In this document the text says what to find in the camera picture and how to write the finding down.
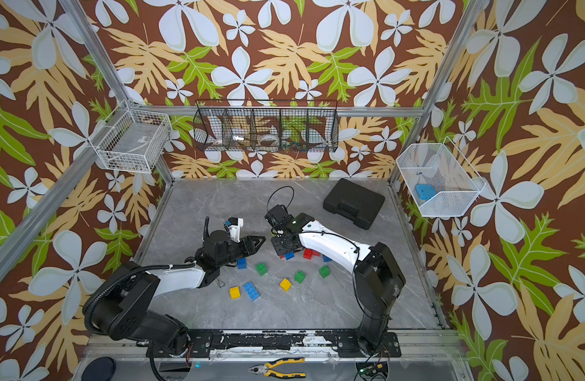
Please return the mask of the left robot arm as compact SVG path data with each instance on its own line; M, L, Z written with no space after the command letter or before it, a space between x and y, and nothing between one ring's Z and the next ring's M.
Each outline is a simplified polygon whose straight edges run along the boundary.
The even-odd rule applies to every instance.
M182 264L121 265L84 304L85 328L114 341L144 342L167 356L189 352L189 328L167 314L150 311L152 300L173 291L207 287L222 267L256 254L266 237L241 235L243 219L231 217L222 230L209 230L205 219L202 245Z

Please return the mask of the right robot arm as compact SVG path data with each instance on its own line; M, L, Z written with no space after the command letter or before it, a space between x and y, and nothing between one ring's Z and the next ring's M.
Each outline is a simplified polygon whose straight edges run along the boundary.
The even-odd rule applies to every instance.
M375 353L386 339L391 310L406 283L390 248L381 242L369 245L353 241L308 214L292 216L281 204L268 210L265 220L271 227L277 254L310 249L351 273L354 297L362 311L356 330L359 348L365 354Z

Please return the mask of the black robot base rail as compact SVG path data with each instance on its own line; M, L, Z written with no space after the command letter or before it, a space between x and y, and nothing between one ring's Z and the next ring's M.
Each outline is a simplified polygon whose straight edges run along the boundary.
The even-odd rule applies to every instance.
M333 330L189 330L169 344L158 344L160 357L214 358L218 352L310 353L316 350L338 358L386 355L401 356L393 331L386 331L376 344L355 329Z

